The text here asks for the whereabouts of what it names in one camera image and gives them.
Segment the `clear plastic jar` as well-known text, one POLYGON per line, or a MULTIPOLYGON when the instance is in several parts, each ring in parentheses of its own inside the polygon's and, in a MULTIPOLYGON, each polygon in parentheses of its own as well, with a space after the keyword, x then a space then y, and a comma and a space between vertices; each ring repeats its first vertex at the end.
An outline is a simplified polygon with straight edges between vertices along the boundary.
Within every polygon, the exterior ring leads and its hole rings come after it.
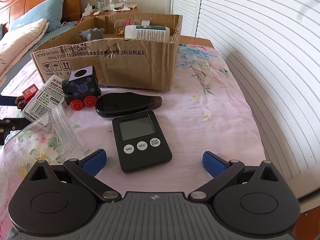
POLYGON ((78 127, 67 118, 65 107, 58 105, 5 143, 1 164, 13 171, 28 171, 39 160, 61 164, 70 158, 81 159, 84 143, 76 134, 78 127))

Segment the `white refill pack box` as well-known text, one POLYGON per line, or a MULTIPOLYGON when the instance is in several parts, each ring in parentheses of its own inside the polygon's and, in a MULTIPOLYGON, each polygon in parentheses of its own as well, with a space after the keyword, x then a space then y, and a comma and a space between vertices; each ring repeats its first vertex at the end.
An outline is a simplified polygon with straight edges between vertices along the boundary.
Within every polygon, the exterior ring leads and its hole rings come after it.
POLYGON ((62 81, 63 79, 56 75, 51 76, 25 106, 22 115, 33 122, 62 104, 65 100, 62 81))

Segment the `blue bed sheet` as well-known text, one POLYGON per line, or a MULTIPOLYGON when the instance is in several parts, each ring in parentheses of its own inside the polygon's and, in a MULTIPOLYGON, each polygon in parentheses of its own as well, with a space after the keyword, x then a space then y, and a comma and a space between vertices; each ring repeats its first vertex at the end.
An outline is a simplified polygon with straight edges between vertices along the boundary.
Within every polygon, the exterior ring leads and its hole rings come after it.
POLYGON ((18 61, 15 62, 8 70, 1 74, 1 92, 9 82, 18 74, 18 72, 31 60, 31 53, 50 38, 54 38, 65 31, 68 31, 76 25, 76 21, 63 22, 61 26, 53 31, 46 33, 35 45, 33 45, 18 61))

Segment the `pink folded quilt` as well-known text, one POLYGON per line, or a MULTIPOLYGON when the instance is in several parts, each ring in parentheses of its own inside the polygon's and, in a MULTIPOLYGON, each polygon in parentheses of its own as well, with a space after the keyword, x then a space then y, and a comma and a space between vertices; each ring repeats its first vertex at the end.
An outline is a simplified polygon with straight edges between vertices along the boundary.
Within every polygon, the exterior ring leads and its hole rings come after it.
POLYGON ((1 86, 7 72, 45 35, 49 22, 42 18, 13 31, 1 39, 1 86))

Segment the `black digital timer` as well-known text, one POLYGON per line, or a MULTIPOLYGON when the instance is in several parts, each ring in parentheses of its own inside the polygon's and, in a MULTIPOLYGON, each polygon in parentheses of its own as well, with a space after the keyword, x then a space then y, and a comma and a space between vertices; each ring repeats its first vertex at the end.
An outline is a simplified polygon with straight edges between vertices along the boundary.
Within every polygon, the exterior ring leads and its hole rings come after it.
POLYGON ((171 161, 172 152, 153 111, 114 118, 112 126, 123 172, 171 161))

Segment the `black teardrop-shaped case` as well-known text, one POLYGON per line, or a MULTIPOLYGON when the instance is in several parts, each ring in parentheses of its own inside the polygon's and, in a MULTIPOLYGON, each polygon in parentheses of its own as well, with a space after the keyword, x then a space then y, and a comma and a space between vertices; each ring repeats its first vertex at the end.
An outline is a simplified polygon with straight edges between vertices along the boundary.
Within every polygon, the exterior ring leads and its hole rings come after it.
POLYGON ((107 93, 101 96, 95 104, 97 114, 103 118, 115 118, 151 111, 161 107, 160 96, 142 95, 133 92, 107 93))

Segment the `blue pillow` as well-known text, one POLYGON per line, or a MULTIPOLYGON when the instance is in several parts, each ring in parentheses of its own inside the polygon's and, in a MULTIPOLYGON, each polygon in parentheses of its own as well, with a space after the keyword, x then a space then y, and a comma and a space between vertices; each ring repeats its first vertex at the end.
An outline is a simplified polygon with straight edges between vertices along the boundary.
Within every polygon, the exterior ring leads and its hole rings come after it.
POLYGON ((61 25, 64 0, 45 0, 30 9, 21 17, 10 23, 9 31, 13 31, 42 18, 49 22, 47 33, 56 30, 61 25))

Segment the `grey toy animal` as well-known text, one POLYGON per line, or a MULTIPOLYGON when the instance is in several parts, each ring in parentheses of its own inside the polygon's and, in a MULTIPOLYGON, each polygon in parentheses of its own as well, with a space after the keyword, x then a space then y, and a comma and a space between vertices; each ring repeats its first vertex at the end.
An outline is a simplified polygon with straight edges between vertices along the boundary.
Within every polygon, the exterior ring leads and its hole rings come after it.
POLYGON ((79 37, 81 38, 82 42, 99 40, 104 38, 104 31, 104 28, 87 29, 85 31, 80 31, 79 37))

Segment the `white power strip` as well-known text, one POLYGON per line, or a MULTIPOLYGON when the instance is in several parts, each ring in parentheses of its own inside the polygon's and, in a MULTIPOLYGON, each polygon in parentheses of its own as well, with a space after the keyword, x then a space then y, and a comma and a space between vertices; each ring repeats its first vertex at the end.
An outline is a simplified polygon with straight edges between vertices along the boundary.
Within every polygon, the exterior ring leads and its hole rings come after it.
POLYGON ((91 14, 93 14, 96 11, 95 5, 90 5, 89 3, 87 3, 87 7, 85 7, 84 12, 82 13, 82 16, 89 16, 91 14))

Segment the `brown cardboard box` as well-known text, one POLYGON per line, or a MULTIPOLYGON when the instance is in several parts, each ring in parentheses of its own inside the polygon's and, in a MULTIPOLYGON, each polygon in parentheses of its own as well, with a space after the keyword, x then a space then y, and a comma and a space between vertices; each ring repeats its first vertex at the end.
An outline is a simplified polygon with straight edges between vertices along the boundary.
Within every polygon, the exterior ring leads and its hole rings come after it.
POLYGON ((73 70, 94 66, 100 86, 169 91, 171 89, 183 17, 153 13, 98 16, 48 39, 31 58, 43 81, 52 75, 67 79, 73 70), (170 29, 169 42, 125 39, 114 33, 116 20, 150 20, 170 29), (104 28, 104 38, 82 42, 80 31, 104 28))

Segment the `clear bottle yellow capsules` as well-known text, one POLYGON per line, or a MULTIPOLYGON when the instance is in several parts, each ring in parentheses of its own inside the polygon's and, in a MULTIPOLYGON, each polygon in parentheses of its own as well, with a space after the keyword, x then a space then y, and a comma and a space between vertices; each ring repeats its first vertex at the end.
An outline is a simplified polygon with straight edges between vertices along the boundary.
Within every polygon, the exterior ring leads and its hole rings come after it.
POLYGON ((119 36, 125 34, 125 27, 128 25, 150 25, 150 20, 126 19, 114 22, 114 33, 119 36))

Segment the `small clear spray bottle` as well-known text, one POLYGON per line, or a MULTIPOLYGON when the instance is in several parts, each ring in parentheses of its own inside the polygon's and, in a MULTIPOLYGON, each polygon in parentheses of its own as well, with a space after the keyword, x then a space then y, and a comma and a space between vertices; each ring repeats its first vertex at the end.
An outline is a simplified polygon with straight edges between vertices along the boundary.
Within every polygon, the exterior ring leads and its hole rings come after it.
POLYGON ((108 10, 109 11, 114 11, 114 2, 113 2, 113 0, 109 0, 108 10))

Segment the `white louvered closet doors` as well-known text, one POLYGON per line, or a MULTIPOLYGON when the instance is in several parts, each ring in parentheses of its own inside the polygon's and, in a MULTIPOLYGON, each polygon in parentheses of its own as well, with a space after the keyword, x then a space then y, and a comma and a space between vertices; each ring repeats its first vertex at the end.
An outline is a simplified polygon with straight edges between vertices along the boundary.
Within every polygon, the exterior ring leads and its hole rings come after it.
POLYGON ((319 0, 172 0, 237 80, 265 155, 298 198, 319 188, 319 0))

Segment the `white medicine bottle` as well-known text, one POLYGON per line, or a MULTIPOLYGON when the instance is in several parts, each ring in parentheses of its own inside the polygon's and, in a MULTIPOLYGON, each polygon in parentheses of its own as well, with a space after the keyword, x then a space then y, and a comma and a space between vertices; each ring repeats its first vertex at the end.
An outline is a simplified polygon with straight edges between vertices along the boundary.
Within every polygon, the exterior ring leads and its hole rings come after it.
POLYGON ((128 25, 125 27, 125 38, 169 42, 170 29, 155 25, 128 25))

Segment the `wooden nightstand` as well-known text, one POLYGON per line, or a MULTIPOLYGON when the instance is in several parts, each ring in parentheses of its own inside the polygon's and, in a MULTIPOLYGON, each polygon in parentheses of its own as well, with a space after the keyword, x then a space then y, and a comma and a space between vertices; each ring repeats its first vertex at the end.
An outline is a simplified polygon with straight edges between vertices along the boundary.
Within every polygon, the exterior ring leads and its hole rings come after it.
POLYGON ((89 15, 89 16, 83 16, 80 20, 77 21, 77 24, 84 22, 85 20, 88 20, 90 18, 94 18, 97 16, 109 16, 109 15, 117 15, 117 14, 126 14, 126 13, 135 13, 138 12, 138 8, 135 7, 133 9, 130 9, 129 11, 104 11, 100 13, 99 15, 89 15))

